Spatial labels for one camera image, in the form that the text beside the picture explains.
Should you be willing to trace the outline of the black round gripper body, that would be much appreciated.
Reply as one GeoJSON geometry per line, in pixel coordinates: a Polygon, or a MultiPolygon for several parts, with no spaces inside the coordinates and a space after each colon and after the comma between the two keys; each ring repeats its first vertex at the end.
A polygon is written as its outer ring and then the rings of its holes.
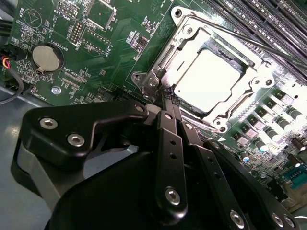
{"type": "MultiPolygon", "coordinates": [[[[51,230],[164,230],[150,212],[155,157],[132,154],[67,191],[49,220],[51,230]]],[[[211,193],[186,167],[188,212],[173,230],[223,230],[211,193]]]]}

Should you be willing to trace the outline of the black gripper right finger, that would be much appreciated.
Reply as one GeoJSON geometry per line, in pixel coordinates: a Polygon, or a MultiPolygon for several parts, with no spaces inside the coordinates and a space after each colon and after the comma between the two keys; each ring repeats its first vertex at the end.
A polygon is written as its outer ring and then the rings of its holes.
{"type": "Polygon", "coordinates": [[[249,173],[223,145],[202,142],[195,128],[183,120],[180,103],[170,97],[184,146],[199,176],[209,187],[217,213],[213,230],[298,230],[297,220],[249,173]]]}

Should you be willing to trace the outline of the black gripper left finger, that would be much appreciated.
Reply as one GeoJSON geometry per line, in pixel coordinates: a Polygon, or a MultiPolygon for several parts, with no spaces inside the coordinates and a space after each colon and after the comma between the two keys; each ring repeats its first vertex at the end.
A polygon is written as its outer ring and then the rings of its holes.
{"type": "Polygon", "coordinates": [[[168,99],[162,108],[121,100],[32,109],[23,117],[11,172],[53,212],[74,186],[143,152],[155,157],[152,216],[180,222],[188,210],[183,148],[168,99]]]}

